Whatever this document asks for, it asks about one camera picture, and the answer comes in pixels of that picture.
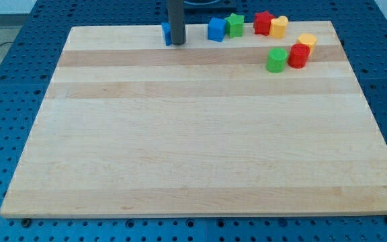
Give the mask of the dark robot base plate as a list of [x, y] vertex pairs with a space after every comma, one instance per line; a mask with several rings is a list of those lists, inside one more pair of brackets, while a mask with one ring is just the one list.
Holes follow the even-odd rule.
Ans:
[[235, 10], [237, 2], [237, 0], [183, 0], [185, 10], [189, 11]]

